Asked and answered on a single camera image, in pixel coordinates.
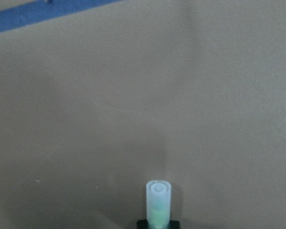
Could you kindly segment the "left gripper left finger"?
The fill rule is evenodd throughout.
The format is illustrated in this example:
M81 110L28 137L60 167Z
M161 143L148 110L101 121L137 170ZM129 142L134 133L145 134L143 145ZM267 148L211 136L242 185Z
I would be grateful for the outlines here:
M137 229L149 229L148 221L146 219L138 220L136 222L136 228Z

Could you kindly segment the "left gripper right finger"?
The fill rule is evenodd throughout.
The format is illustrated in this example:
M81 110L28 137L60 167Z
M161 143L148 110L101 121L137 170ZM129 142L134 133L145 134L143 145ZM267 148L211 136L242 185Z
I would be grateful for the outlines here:
M180 229L181 225L180 222L177 220L170 220L168 224L168 229Z

